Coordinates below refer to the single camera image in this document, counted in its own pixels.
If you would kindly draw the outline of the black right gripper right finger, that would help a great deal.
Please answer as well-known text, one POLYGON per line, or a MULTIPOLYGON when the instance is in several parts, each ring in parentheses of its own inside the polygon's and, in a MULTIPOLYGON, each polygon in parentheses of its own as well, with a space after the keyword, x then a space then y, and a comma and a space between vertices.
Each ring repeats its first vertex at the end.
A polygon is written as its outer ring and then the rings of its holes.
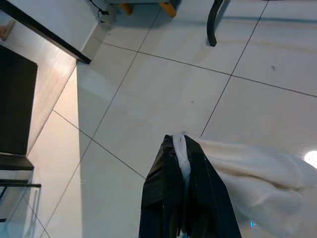
POLYGON ((186 232, 191 238, 240 238, 227 188, 201 146, 185 136, 190 162, 186 232))

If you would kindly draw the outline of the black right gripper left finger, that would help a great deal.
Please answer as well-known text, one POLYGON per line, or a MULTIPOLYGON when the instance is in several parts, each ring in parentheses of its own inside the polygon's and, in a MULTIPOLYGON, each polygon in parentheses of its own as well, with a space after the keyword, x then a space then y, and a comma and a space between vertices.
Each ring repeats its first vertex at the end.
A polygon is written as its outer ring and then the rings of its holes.
POLYGON ((186 238, 188 156, 184 135, 166 135, 142 191, 140 238, 186 238))

